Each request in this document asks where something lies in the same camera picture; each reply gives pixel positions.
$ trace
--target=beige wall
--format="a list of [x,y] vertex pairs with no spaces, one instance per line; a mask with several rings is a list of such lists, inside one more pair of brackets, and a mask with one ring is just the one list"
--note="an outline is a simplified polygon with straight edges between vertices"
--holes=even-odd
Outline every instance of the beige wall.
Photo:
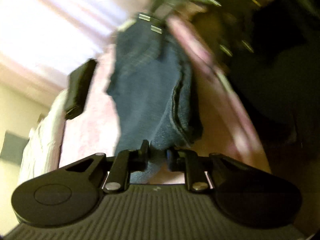
[[[49,109],[0,84],[0,151],[4,134],[9,130],[17,135],[28,137],[32,127],[36,127],[40,114]],[[14,191],[20,167],[0,159],[0,234],[4,235],[16,224],[17,219],[11,208],[11,195]]]
[[0,84],[0,151],[6,130],[27,138],[40,114],[48,112],[49,108]]

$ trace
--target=white sheet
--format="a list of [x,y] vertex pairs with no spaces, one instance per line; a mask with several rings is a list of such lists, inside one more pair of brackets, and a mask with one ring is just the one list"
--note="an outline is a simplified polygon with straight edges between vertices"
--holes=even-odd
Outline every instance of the white sheet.
[[53,102],[48,115],[39,123],[23,151],[18,185],[57,169],[65,124],[64,103],[68,90]]

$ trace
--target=metal rivet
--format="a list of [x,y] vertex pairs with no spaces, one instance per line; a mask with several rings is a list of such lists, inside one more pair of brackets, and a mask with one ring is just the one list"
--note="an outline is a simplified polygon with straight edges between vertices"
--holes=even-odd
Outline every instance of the metal rivet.
[[117,182],[109,182],[106,185],[104,185],[104,188],[106,190],[116,191],[121,188],[121,185],[120,183],[117,183]]
[[208,0],[208,1],[213,3],[215,6],[221,7],[221,3],[219,3],[217,0]]
[[208,183],[206,182],[195,182],[192,184],[192,188],[196,191],[205,190],[209,187]]

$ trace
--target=blue jeans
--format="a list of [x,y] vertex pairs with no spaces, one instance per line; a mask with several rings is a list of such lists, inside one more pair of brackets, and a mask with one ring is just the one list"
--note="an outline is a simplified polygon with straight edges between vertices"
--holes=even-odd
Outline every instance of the blue jeans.
[[190,145],[202,134],[191,63],[177,41],[163,28],[138,19],[119,33],[115,71],[107,93],[116,103],[121,137],[116,155],[150,142],[148,169],[131,174],[132,183],[145,183],[165,160],[165,149]]

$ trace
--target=metal bolt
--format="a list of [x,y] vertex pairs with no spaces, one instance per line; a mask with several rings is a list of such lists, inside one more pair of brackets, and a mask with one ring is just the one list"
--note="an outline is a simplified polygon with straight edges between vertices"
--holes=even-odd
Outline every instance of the metal bolt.
[[205,190],[209,187],[208,183],[206,182],[195,182],[192,184],[192,188],[196,191]]
[[116,191],[121,188],[121,185],[120,183],[117,183],[117,182],[109,182],[106,185],[104,185],[104,188],[106,190]]

